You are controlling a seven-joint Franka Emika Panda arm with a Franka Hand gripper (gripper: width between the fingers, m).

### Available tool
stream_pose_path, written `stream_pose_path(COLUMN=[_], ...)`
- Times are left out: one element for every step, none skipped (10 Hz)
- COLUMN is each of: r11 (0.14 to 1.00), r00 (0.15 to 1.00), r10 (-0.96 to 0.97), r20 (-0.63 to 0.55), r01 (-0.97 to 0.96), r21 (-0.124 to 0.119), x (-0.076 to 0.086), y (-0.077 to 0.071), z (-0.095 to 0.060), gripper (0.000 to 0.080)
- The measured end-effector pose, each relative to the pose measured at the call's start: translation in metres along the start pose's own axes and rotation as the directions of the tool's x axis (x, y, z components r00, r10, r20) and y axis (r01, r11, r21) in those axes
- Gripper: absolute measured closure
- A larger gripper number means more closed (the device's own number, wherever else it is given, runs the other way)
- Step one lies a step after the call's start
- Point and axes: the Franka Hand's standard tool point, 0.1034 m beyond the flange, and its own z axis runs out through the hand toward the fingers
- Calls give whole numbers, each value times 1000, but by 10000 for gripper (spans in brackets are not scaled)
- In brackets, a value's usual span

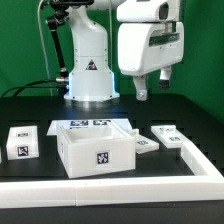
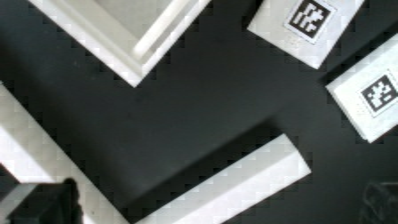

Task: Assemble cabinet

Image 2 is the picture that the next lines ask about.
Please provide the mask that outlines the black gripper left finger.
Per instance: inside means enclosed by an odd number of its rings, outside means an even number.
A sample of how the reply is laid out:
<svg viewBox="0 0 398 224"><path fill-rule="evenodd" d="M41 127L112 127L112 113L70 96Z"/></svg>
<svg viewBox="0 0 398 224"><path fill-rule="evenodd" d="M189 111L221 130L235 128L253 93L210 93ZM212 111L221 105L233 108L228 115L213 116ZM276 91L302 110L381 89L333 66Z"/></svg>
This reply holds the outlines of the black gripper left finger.
<svg viewBox="0 0 398 224"><path fill-rule="evenodd" d="M77 182L20 183L0 193L0 224L82 224Z"/></svg>

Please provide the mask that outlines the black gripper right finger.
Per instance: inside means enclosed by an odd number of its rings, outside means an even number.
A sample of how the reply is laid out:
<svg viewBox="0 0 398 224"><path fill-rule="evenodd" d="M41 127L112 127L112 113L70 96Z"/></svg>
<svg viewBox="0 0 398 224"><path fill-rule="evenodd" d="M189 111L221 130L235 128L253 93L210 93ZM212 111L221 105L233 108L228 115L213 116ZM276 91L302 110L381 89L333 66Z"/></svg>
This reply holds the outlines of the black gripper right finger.
<svg viewBox="0 0 398 224"><path fill-rule="evenodd" d="M359 224L398 224L398 183L372 182L368 184Z"/></svg>

